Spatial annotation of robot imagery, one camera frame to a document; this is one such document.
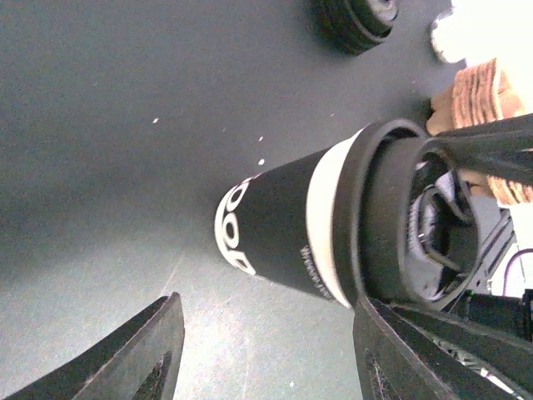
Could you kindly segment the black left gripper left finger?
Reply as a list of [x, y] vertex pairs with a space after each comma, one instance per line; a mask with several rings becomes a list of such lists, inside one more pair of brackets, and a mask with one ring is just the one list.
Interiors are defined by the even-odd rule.
[[185, 338], [181, 297], [158, 298], [10, 399], [172, 399]]

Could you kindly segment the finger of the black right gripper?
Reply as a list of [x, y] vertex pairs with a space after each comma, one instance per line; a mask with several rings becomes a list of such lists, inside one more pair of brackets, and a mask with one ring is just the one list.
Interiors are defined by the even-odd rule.
[[459, 168], [532, 184], [532, 115], [442, 132], [442, 143]]

